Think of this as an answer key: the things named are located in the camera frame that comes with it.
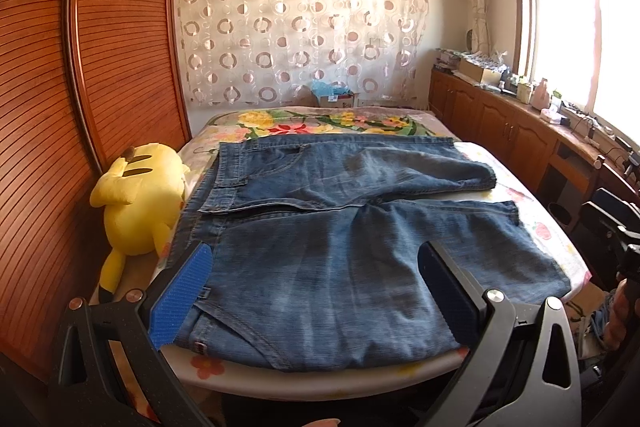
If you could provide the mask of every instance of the jeans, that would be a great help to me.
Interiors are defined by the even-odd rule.
[[[182,213],[172,255],[209,243],[211,275],[176,343],[281,371],[423,360],[457,347],[417,269],[438,241],[513,301],[569,279],[513,202],[430,200],[487,190],[494,172],[449,138],[272,136],[220,144]]]

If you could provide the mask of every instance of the yellow plush toy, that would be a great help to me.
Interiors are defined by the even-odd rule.
[[[100,302],[113,299],[127,255],[154,249],[161,255],[180,215],[188,171],[171,147],[149,143],[128,149],[98,180],[89,202],[105,206],[112,248],[100,272]]]

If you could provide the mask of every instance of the wardrobe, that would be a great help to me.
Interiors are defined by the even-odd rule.
[[[41,380],[109,246],[89,194],[129,146],[190,139],[173,0],[0,0],[0,350]]]

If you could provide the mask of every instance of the bed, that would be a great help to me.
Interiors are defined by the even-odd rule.
[[[455,138],[431,113],[411,109],[283,107],[222,114],[212,118],[180,150],[183,163],[191,169],[186,176],[186,195],[188,197],[203,172],[216,158],[220,142],[238,142],[273,134],[358,132]],[[484,192],[439,194],[435,197],[449,200],[513,200],[520,211],[520,219],[535,244],[552,256],[569,277],[571,291],[565,296],[565,300],[576,295],[589,281],[590,273],[560,226],[515,176],[484,148],[460,141],[455,143],[455,147],[469,159],[491,166],[497,176],[497,185]],[[147,262],[153,261],[154,258],[149,257]],[[160,260],[154,269],[155,273],[161,269],[162,264],[163,260]],[[124,275],[118,295],[136,285],[144,284],[140,280],[144,270],[137,270],[134,273],[134,269],[131,269]],[[403,365],[347,369],[332,373],[281,373],[273,369],[211,359],[174,345],[164,346],[161,350],[178,378],[193,388],[265,399],[301,401],[361,397],[401,389],[457,368],[467,353],[463,347],[432,359]],[[137,400],[140,401],[146,402],[142,396]]]

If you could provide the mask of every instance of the circle pattern curtain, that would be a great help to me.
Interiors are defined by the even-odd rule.
[[[365,100],[414,97],[427,0],[177,0],[177,6],[178,59],[194,104],[290,105],[314,80],[349,87]]]

